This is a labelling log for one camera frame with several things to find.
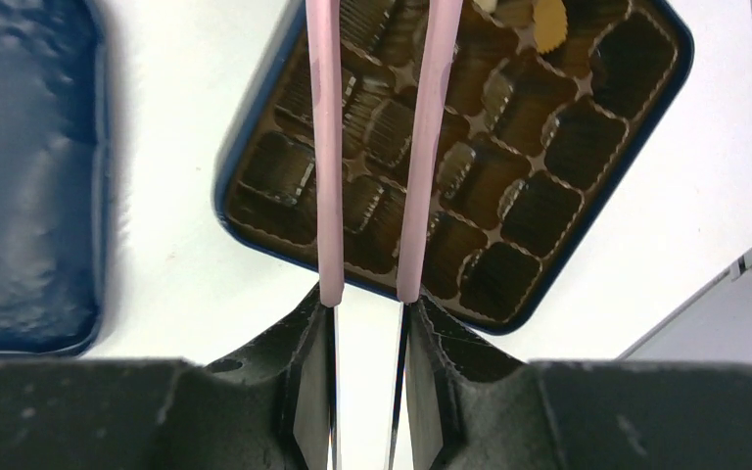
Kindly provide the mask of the caramel ridged chocolate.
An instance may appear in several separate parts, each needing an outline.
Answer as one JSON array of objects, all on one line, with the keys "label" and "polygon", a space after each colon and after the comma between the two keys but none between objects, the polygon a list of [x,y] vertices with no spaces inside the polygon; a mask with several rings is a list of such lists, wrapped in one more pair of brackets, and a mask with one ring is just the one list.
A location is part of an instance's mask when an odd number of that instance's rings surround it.
[{"label": "caramel ridged chocolate", "polygon": [[537,0],[533,9],[534,38],[539,54],[560,47],[567,38],[567,10],[562,0]]}]

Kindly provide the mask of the pink handled metal tongs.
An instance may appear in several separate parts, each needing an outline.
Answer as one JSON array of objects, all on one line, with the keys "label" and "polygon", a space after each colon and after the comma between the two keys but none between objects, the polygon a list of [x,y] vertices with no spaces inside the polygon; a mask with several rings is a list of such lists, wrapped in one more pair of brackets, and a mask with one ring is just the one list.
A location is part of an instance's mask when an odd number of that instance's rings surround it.
[{"label": "pink handled metal tongs", "polygon": [[393,284],[398,356],[421,296],[461,12],[458,1],[305,5],[319,299],[336,312],[348,266]]}]

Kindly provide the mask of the dark blue chocolate box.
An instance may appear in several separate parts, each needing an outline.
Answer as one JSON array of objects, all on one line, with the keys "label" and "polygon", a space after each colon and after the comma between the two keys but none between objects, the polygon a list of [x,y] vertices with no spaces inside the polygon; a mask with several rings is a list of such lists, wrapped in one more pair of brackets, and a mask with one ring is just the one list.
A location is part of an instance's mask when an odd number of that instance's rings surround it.
[{"label": "dark blue chocolate box", "polygon": [[[495,335],[528,321],[685,82],[691,34],[665,1],[566,1],[539,54],[536,1],[463,5],[434,175],[422,284]],[[315,268],[316,189],[305,5],[291,2],[214,186],[238,241]],[[393,284],[346,269],[393,297]]]}]

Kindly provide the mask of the white square chocolate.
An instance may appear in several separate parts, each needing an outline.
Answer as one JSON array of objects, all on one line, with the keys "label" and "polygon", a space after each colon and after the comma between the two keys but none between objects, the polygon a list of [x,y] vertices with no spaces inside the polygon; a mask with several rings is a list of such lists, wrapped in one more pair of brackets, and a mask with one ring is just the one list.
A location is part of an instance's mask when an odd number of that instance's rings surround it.
[{"label": "white square chocolate", "polygon": [[474,3],[485,13],[493,14],[497,9],[497,0],[474,0]]}]

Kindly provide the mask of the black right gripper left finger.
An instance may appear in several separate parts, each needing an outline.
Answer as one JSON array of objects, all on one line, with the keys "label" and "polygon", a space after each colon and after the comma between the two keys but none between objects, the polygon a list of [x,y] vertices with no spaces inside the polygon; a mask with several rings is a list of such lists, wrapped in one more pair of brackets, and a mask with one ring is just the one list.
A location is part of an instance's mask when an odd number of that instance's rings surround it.
[{"label": "black right gripper left finger", "polygon": [[0,469],[325,469],[333,340],[311,291],[206,366],[0,360]]}]

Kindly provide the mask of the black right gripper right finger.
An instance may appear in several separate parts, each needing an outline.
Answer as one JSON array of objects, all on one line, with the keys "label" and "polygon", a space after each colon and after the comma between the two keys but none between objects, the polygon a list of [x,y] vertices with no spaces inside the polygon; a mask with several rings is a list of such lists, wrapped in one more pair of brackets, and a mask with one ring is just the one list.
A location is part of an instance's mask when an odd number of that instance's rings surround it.
[{"label": "black right gripper right finger", "polygon": [[752,365],[527,363],[427,296],[403,326],[417,469],[752,469]]}]

